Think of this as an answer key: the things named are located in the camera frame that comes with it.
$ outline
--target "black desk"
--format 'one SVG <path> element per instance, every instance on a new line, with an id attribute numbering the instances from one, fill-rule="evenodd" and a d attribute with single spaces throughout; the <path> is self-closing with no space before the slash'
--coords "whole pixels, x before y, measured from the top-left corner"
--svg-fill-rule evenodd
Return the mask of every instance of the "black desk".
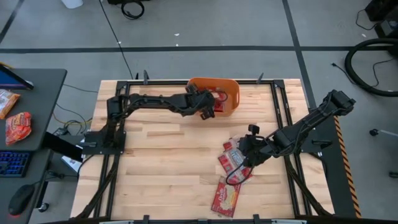
<path id="1" fill-rule="evenodd" d="M 13 91 L 20 93 L 21 97 L 9 115 L 24 111 L 30 112 L 32 114 L 32 133 L 21 142 L 7 147 L 4 133 L 5 120 L 0 120 L 0 150 L 32 151 L 33 155 L 24 178 L 0 178 L 0 222 L 7 224 L 28 223 L 30 215 L 37 205 L 44 186 L 46 170 L 49 168 L 53 155 L 51 149 L 44 147 L 46 138 L 55 138 L 47 133 L 47 126 L 67 74 L 67 71 L 63 69 L 15 69 L 14 72 L 20 77 L 32 81 L 35 88 Z M 34 182 L 38 183 L 35 184 L 35 192 L 25 211 L 18 217 L 10 216 L 8 204 L 11 197 L 19 187 Z"/>

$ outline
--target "chair wheel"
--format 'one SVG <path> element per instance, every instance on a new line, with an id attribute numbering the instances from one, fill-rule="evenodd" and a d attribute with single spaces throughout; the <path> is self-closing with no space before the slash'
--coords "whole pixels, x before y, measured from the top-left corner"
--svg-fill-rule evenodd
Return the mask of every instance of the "chair wheel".
<path id="1" fill-rule="evenodd" d="M 389 176 L 390 176 L 391 178 L 398 178 L 398 173 L 397 173 L 397 172 L 391 172 L 391 171 L 390 171 Z"/>
<path id="2" fill-rule="evenodd" d="M 379 134 L 379 130 L 377 130 L 377 129 L 372 129 L 372 130 L 369 131 L 369 134 L 370 134 L 371 136 L 377 136 L 377 135 Z"/>
<path id="3" fill-rule="evenodd" d="M 42 203 L 42 206 L 40 206 L 40 208 L 38 209 L 39 212 L 45 212 L 47 211 L 47 209 L 49 209 L 49 204 L 48 203 Z"/>

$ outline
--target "black metal frame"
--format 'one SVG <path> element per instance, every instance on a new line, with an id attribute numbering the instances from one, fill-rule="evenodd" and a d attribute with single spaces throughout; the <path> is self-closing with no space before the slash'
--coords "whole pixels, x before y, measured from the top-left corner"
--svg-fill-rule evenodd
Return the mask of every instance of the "black metal frame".
<path id="1" fill-rule="evenodd" d="M 282 115 L 280 113 L 280 107 L 279 107 L 279 100 L 277 96 L 277 87 L 280 88 L 280 92 L 282 95 L 282 101 L 284 104 L 284 110 L 285 114 L 287 117 L 287 122 L 288 125 L 292 125 L 292 118 L 290 114 L 290 108 L 289 104 L 287 102 L 287 95 L 286 95 L 286 90 L 284 86 L 284 81 L 283 80 L 236 80 L 240 85 L 270 85 L 271 88 L 271 93 L 272 93 L 272 99 L 274 101 L 274 109 L 275 109 L 275 115 L 278 123 L 278 127 L 282 128 L 283 127 L 283 122 L 282 122 Z M 124 94 L 130 94 L 130 88 L 132 86 L 137 86 L 137 85 L 186 85 L 188 83 L 188 80 L 134 80 L 134 81 L 118 81 L 118 84 L 116 85 L 116 95 L 121 94 L 121 89 L 125 89 Z M 119 164 L 120 160 L 120 155 L 115 155 L 114 156 L 114 162 Z M 284 157 L 285 161 L 285 168 L 287 169 L 287 163 L 290 162 L 290 157 L 285 156 Z M 296 169 L 298 172 L 298 175 L 300 179 L 303 181 L 305 184 L 304 176 L 303 176 L 303 170 L 302 170 L 302 165 L 300 161 L 299 155 L 295 155 L 295 161 L 296 161 Z M 99 180 L 99 187 L 103 184 L 106 173 L 108 170 L 108 165 L 109 165 L 109 155 L 104 155 L 103 159 L 103 165 L 101 169 L 101 175 L 100 175 L 100 180 Z M 112 179 L 110 187 L 109 187 L 109 194 L 108 194 L 108 201 L 107 201 L 107 206 L 106 206 L 106 217 L 111 218 L 112 214 L 112 206 L 113 206 L 113 200 L 114 200 L 114 192 L 116 188 L 116 178 L 117 175 Z M 300 215 L 300 210 L 299 210 L 299 203 L 297 201 L 297 193 L 295 190 L 295 185 L 294 185 L 294 180 L 293 178 L 289 175 L 287 172 L 287 178 L 288 178 L 288 183 L 289 183 L 289 191 L 290 191 L 290 196 L 292 199 L 292 207 L 294 211 L 295 217 Z M 311 215 L 311 208 L 309 206 L 308 200 L 305 198 L 303 194 L 303 199 L 304 199 L 304 205 L 305 205 L 305 214 L 306 215 Z M 100 216 L 100 210 L 101 210 L 101 203 L 102 203 L 102 198 L 98 202 L 98 204 L 95 207 L 94 210 L 94 218 L 98 218 Z M 148 215 L 144 215 L 143 220 L 135 220 L 137 223 L 147 223 L 149 220 Z M 161 220 L 161 222 L 165 223 L 178 223 L 178 222 L 188 222 L 192 220 Z M 217 223 L 220 221 L 220 223 L 262 223 L 262 222 L 270 222 L 271 219 L 260 219 L 257 214 L 253 215 L 253 220 L 247 219 L 247 220 L 194 220 L 195 222 L 201 221 L 202 223 L 208 223 L 208 221 L 211 221 L 212 223 Z"/>

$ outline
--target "chip bag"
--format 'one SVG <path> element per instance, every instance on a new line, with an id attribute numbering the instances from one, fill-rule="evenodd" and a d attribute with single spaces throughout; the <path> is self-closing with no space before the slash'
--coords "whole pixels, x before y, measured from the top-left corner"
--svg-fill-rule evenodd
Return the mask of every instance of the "chip bag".
<path id="1" fill-rule="evenodd" d="M 14 144 L 26 138 L 31 132 L 29 112 L 22 112 L 6 120 L 6 145 Z"/>
<path id="2" fill-rule="evenodd" d="M 0 119 L 6 118 L 12 106 L 20 97 L 19 94 L 11 93 L 7 90 L 0 90 Z"/>

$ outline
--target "computer keyboard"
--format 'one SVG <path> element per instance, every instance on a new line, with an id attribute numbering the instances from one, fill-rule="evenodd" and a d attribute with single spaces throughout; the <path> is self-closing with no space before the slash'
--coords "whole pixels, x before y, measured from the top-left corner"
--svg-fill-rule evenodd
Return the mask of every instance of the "computer keyboard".
<path id="1" fill-rule="evenodd" d="M 29 162 L 29 152 L 0 151 L 0 177 L 24 177 Z"/>

